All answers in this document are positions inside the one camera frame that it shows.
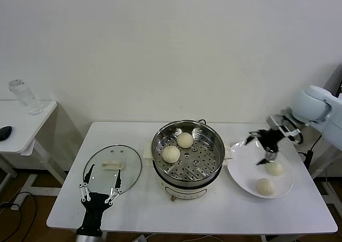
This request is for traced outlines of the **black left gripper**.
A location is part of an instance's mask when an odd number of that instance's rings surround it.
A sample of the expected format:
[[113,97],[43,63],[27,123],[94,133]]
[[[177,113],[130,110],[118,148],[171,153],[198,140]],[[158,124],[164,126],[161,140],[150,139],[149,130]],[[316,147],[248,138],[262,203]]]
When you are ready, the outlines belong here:
[[105,212],[110,205],[113,205],[113,201],[122,193],[121,190],[121,170],[118,170],[116,176],[114,193],[112,195],[89,192],[88,185],[90,182],[92,170],[94,164],[91,165],[88,172],[83,178],[83,183],[79,184],[81,202],[85,208],[85,214],[82,221],[82,225],[77,231],[100,231],[103,212]]

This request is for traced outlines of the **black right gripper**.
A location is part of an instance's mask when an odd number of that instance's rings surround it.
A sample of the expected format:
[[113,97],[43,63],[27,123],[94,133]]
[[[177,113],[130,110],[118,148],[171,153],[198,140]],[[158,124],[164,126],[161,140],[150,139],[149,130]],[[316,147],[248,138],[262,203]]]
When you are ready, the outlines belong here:
[[258,140],[262,147],[270,150],[265,151],[265,156],[256,165],[265,165],[273,162],[278,153],[277,143],[283,138],[283,134],[280,130],[265,130],[250,131],[249,136],[245,141],[245,145],[248,145],[253,140]]

